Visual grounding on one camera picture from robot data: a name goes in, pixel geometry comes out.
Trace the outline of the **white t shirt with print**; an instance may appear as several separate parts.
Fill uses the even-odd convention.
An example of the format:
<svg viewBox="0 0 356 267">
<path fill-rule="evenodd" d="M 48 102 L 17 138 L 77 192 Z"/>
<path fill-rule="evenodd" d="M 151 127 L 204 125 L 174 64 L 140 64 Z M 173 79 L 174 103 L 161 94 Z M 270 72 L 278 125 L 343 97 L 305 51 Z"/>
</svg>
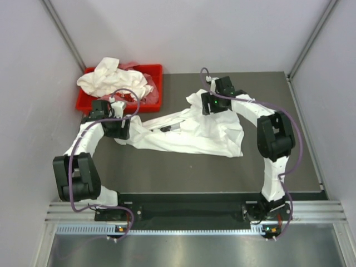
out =
<svg viewBox="0 0 356 267">
<path fill-rule="evenodd" d="M 131 119 L 128 140 L 116 139 L 120 145 L 164 152 L 242 157 L 244 130 L 236 113 L 227 110 L 202 114 L 199 90 L 186 98 L 189 108 L 141 121 Z"/>
</svg>

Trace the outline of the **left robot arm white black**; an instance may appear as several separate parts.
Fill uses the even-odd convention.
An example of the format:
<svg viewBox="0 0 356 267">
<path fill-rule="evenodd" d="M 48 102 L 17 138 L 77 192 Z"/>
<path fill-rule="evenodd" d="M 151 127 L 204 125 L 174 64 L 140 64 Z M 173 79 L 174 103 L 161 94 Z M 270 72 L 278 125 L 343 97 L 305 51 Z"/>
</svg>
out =
<svg viewBox="0 0 356 267">
<path fill-rule="evenodd" d="M 125 107 L 112 97 L 93 101 L 92 111 L 82 118 L 71 147 L 52 162 L 60 200 L 107 208 L 108 216 L 116 221 L 125 217 L 126 207 L 119 203 L 118 192 L 101 184 L 93 154 L 103 137 L 129 139 L 131 119 L 123 116 Z"/>
</svg>

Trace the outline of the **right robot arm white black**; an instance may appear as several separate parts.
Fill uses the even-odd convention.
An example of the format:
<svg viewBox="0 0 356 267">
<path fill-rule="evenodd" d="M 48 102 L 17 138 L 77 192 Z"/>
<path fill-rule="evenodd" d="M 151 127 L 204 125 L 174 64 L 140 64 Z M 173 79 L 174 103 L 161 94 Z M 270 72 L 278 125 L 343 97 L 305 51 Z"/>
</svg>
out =
<svg viewBox="0 0 356 267">
<path fill-rule="evenodd" d="M 285 205 L 285 190 L 282 187 L 283 173 L 295 137 L 290 119 L 281 111 L 275 111 L 251 98 L 243 90 L 236 90 L 230 77 L 203 77 L 204 85 L 209 87 L 201 95 L 202 114 L 210 115 L 232 111 L 242 115 L 256 127 L 258 151 L 264 158 L 264 184 L 261 190 L 260 215 L 272 220 Z"/>
</svg>

